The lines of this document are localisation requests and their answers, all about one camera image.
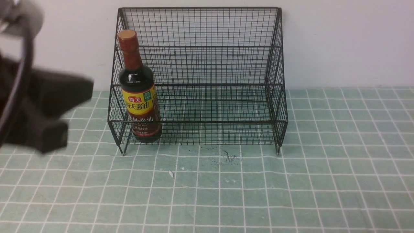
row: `soy sauce bottle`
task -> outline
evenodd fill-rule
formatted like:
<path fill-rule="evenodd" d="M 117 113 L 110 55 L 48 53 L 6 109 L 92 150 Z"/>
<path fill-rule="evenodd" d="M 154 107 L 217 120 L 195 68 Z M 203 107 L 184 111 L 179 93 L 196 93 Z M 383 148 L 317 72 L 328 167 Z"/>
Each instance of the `soy sauce bottle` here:
<path fill-rule="evenodd" d="M 133 121 L 142 121 L 132 123 L 132 132 L 142 143 L 155 142 L 161 137 L 162 125 L 154 74 L 142 63 L 135 31 L 120 31 L 118 41 L 125 62 L 118 77 L 125 105 Z"/>

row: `black wire rack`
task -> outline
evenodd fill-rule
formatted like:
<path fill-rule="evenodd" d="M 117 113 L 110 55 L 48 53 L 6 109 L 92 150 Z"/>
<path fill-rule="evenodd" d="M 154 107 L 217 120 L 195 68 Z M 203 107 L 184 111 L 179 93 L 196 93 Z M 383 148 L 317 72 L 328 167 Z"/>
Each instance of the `black wire rack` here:
<path fill-rule="evenodd" d="M 278 7 L 119 8 L 155 76 L 163 132 L 153 144 L 275 144 L 288 116 Z M 121 153 L 132 136 L 115 40 L 108 124 Z"/>

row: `tiled surface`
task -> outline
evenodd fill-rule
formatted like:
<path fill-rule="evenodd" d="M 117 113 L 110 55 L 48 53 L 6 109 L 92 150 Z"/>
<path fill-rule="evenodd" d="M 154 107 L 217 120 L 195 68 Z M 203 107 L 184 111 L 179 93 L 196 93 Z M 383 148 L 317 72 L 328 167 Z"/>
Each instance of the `tiled surface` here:
<path fill-rule="evenodd" d="M 280 157 L 272 145 L 129 146 L 120 157 L 108 93 L 96 92 L 66 114 L 67 150 L 1 148 L 0 233 L 412 233 L 413 89 L 288 97 Z"/>

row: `cable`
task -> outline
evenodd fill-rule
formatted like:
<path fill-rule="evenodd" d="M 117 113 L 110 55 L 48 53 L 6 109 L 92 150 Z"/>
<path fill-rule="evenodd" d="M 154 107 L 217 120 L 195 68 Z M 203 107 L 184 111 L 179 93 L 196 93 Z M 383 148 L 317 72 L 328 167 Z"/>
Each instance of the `cable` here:
<path fill-rule="evenodd" d="M 15 23 L 20 24 L 22 27 L 22 58 L 17 69 L 9 97 L 6 105 L 4 106 L 3 113 L 0 116 L 0 146 L 4 143 L 10 130 L 12 129 L 16 119 L 15 116 L 19 111 L 20 103 L 26 95 L 26 91 L 30 83 L 31 66 L 34 56 L 33 37 L 28 18 L 24 15 L 20 15 Z"/>

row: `brand logo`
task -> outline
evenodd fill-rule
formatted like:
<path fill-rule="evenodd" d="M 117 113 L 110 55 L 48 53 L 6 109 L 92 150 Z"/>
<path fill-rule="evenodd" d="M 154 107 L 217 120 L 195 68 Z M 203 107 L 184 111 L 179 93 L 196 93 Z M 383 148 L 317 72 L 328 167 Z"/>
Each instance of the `brand logo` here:
<path fill-rule="evenodd" d="M 136 96 L 129 96 L 128 100 L 132 103 L 141 103 L 142 102 L 141 97 L 136 97 Z"/>

